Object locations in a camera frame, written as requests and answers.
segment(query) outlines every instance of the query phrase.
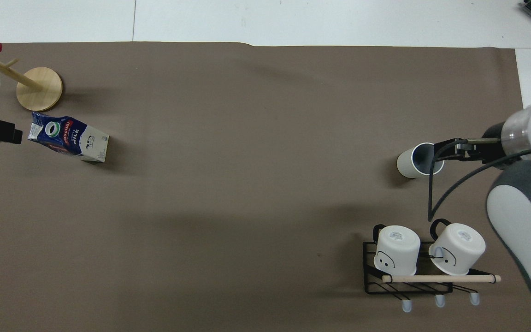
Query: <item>wooden peg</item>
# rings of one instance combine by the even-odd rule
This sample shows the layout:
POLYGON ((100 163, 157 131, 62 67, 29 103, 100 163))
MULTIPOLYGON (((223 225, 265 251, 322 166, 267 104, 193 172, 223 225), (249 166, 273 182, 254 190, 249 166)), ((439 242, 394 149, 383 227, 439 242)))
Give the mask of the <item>wooden peg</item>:
POLYGON ((6 63, 6 68, 11 67, 14 63, 17 63, 18 61, 19 61, 19 59, 13 59, 13 60, 9 61, 8 63, 6 63))
POLYGON ((42 85, 34 82, 30 78, 27 78, 26 76, 20 74, 19 72, 6 67, 6 64, 2 63, 0 61, 0 73, 12 78, 15 82, 20 82, 23 85, 29 86, 30 88, 40 91, 42 90, 42 85))
POLYGON ((499 275, 383 275, 382 282, 501 282, 499 275))

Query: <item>brown paper backdrop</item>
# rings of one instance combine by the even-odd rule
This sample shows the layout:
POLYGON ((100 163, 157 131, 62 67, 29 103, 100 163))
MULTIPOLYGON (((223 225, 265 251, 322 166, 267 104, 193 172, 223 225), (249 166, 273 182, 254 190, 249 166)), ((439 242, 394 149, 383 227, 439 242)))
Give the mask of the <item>brown paper backdrop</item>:
MULTIPOLYGON (((399 153, 477 137, 522 108, 513 50, 6 44, 65 83, 51 116, 110 134, 105 164, 0 143, 0 331, 531 331, 531 297, 489 227, 498 170, 438 217, 487 242, 501 284, 413 298, 362 290, 377 223, 430 239, 426 179, 399 153)), ((2 78, 0 119, 31 115, 2 78)), ((442 193, 478 163, 448 162, 442 193)))

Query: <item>cup rim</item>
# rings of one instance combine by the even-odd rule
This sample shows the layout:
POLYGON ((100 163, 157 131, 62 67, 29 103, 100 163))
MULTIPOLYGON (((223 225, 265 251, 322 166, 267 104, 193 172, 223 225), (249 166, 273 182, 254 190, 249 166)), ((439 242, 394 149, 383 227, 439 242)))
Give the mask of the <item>cup rim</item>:
MULTIPOLYGON (((415 169, 416 172, 418 172, 419 174, 421 174, 422 176, 430 176, 429 173, 423 173, 422 171, 420 171, 416 166, 415 164, 413 163, 413 154, 415 153, 415 150, 418 148, 418 147, 421 147, 421 145, 426 145, 426 144, 430 144, 430 145, 434 145, 434 143, 431 143, 431 142, 424 142, 424 143, 419 143, 417 145, 415 145, 415 147, 413 148, 413 150, 411 151, 411 155, 409 156, 409 161, 411 162, 411 165, 413 165, 413 169, 415 169)), ((444 160, 442 161, 439 161, 439 162, 436 162, 436 165, 440 164, 440 168, 438 168, 438 170, 436 171, 434 169, 434 175, 438 174, 442 168, 444 168, 444 160)))
POLYGON ((434 261, 434 258, 431 259, 431 262, 434 263, 434 266, 437 267, 438 269, 440 269, 440 271, 442 271, 443 273, 446 273, 446 274, 449 274, 449 275, 455 275, 455 276, 460 276, 460 275, 467 275, 469 272, 470 272, 470 267, 466 270, 465 273, 453 273, 452 271, 447 271, 447 269, 443 268, 442 266, 438 265, 435 261, 434 261))

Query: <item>black metal rack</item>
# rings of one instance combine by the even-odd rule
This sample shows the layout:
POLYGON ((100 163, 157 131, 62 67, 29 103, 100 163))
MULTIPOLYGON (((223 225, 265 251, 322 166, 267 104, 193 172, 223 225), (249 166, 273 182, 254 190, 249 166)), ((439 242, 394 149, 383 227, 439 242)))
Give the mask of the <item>black metal rack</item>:
MULTIPOLYGON (((420 254, 417 261, 418 271, 422 271, 426 275, 444 275, 431 262, 429 255, 422 254, 428 252, 428 248, 434 242, 421 242, 419 248, 420 254)), ((478 291, 472 288, 467 288, 460 285, 455 285, 453 282, 383 282, 382 277, 390 276, 379 269, 376 269, 372 260, 376 254, 376 244, 374 242, 363 242, 363 272, 364 272, 364 292, 371 295, 392 295, 402 301, 403 311, 411 311, 411 299, 407 295, 411 294, 425 294, 436 297, 436 305, 444 307, 445 294, 449 294, 454 290, 466 292, 470 294, 470 302, 473 305, 478 305, 480 298, 478 291)), ((493 276, 495 283, 495 275, 486 273, 476 269, 470 269, 468 275, 486 275, 493 276)))

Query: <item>black cable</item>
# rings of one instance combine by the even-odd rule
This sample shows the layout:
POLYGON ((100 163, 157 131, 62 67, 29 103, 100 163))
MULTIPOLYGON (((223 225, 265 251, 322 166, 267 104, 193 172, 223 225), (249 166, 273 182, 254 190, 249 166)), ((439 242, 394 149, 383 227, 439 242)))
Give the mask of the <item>black cable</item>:
POLYGON ((406 296, 405 294, 403 294, 402 292, 400 292, 399 290, 397 290, 393 285, 391 284, 386 284, 387 286, 389 286, 390 288, 392 288, 393 290, 395 290, 395 292, 398 292, 401 296, 403 296, 404 298, 406 298, 407 300, 411 300, 408 296, 406 296))
POLYGON ((397 294, 401 294, 401 296, 405 297, 407 300, 411 300, 411 299, 408 298, 405 294, 403 294, 403 293, 399 292, 398 290, 396 290, 396 288, 394 288, 393 286, 390 286, 390 285, 389 285, 389 286, 390 286, 393 290, 395 290, 395 291, 388 290, 388 289, 386 289, 383 285, 378 284, 377 282, 371 282, 370 285, 377 285, 377 286, 379 286, 380 288, 382 288, 383 290, 385 290, 385 292, 386 292, 387 294, 391 294, 392 296, 396 297, 396 298, 397 298, 398 300, 400 300, 400 301, 403 301, 403 299, 400 298, 397 294))
POLYGON ((466 174, 463 178, 459 179, 458 181, 456 181, 456 183, 454 183, 451 187, 449 187, 449 189, 438 200, 438 202, 436 203, 436 206, 434 206, 434 208, 430 211, 430 215, 428 217, 429 221, 431 221, 431 219, 433 219, 433 217, 436 215, 436 212, 438 211, 438 208, 440 208, 440 205, 444 202, 446 197, 448 197, 448 195, 451 194, 452 191, 454 191, 464 181, 472 178, 473 176, 475 176, 478 173, 486 170, 487 168, 491 168, 493 166, 497 166, 497 165, 503 164, 504 162, 506 162, 508 160, 515 159, 515 158, 518 158, 518 157, 522 157, 523 155, 529 155, 529 154, 531 154, 531 149, 525 150, 525 151, 522 151, 522 152, 519 152, 519 153, 506 155, 505 157, 501 157, 501 158, 499 158, 497 160, 489 162, 488 164, 484 164, 483 166, 477 168, 476 170, 466 174))
POLYGON ((468 143, 468 139, 457 139, 456 141, 451 141, 450 143, 447 143, 446 145, 444 145, 444 147, 442 147, 441 149, 439 149, 437 152, 434 152, 434 158, 431 160, 431 164, 430 164, 430 193, 428 195, 428 202, 427 202, 427 219, 428 221, 431 221, 431 210, 432 210, 432 205, 434 204, 434 168, 436 167, 436 161, 438 158, 440 158, 440 156, 447 150, 447 149, 450 149, 451 147, 454 147, 455 145, 458 145, 458 144, 466 144, 468 143))
MULTIPOLYGON (((445 282, 440 282, 440 285, 448 286, 448 284, 445 283, 445 282)), ((460 285, 452 284, 452 288, 454 288, 457 291, 467 292, 468 294, 470 294, 470 293, 478 294, 478 290, 474 290, 472 288, 468 288, 468 287, 464 287, 464 286, 460 286, 460 285)))
POLYGON ((433 288, 432 286, 429 286, 425 282, 422 282, 421 285, 426 286, 426 287, 430 288, 431 290, 434 290, 433 292, 430 291, 430 290, 424 290, 423 288, 421 288, 419 286, 415 286, 415 285, 411 284, 411 282, 405 282, 404 284, 407 285, 407 286, 413 287, 413 288, 417 288, 418 290, 420 290, 420 291, 422 291, 424 293, 432 294, 433 296, 438 296, 438 295, 439 296, 443 296, 444 295, 444 293, 440 292, 439 290, 436 290, 436 288, 433 288))

